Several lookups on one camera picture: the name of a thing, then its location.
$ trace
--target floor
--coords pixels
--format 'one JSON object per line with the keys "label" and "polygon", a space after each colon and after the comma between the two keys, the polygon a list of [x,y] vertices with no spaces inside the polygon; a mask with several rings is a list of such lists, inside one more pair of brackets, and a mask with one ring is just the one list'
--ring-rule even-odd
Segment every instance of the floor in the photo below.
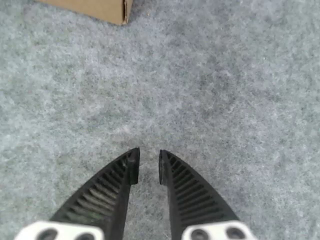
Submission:
{"label": "floor", "polygon": [[170,239],[158,155],[257,237],[320,238],[320,1],[135,0],[115,26],[0,0],[0,233],[140,147],[124,240]]}

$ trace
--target ribbed rubber pad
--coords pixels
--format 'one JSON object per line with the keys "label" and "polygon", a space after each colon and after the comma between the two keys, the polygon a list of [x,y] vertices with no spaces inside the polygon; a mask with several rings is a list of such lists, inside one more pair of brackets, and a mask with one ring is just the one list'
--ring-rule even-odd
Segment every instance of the ribbed rubber pad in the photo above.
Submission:
{"label": "ribbed rubber pad", "polygon": [[172,240],[181,240],[191,225],[238,220],[238,217],[191,166],[172,153],[161,150],[159,180],[166,185]]}
{"label": "ribbed rubber pad", "polygon": [[139,161],[139,148],[113,160],[79,188],[50,220],[96,226],[104,231],[106,240],[122,239],[130,187],[138,182]]}

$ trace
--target brown cardboard box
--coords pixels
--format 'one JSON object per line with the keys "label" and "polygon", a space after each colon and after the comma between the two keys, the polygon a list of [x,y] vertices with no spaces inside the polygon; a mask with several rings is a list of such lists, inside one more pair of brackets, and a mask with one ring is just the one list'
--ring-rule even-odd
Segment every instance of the brown cardboard box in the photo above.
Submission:
{"label": "brown cardboard box", "polygon": [[37,0],[113,24],[127,24],[133,0]]}

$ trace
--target screw hole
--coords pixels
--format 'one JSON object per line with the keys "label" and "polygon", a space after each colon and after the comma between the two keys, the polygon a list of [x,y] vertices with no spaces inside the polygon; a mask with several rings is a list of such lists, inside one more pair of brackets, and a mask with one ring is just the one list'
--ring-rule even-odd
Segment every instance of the screw hole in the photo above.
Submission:
{"label": "screw hole", "polygon": [[205,231],[201,229],[196,229],[191,233],[191,239],[192,240],[209,240],[209,236]]}
{"label": "screw hole", "polygon": [[76,240],[95,240],[95,237],[92,234],[85,233],[78,236]]}
{"label": "screw hole", "polygon": [[230,239],[245,239],[245,234],[238,228],[230,227],[226,231],[226,234]]}
{"label": "screw hole", "polygon": [[55,240],[58,232],[57,230],[50,228],[40,233],[37,240]]}

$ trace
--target carpet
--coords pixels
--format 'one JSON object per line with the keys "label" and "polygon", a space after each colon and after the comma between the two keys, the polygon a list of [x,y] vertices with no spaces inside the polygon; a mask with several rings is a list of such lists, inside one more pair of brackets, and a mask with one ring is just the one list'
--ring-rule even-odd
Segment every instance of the carpet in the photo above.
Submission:
{"label": "carpet", "polygon": [[170,239],[160,149],[258,238],[319,239],[319,13],[317,0],[135,0],[115,26],[1,0],[2,239],[134,147],[125,240]]}

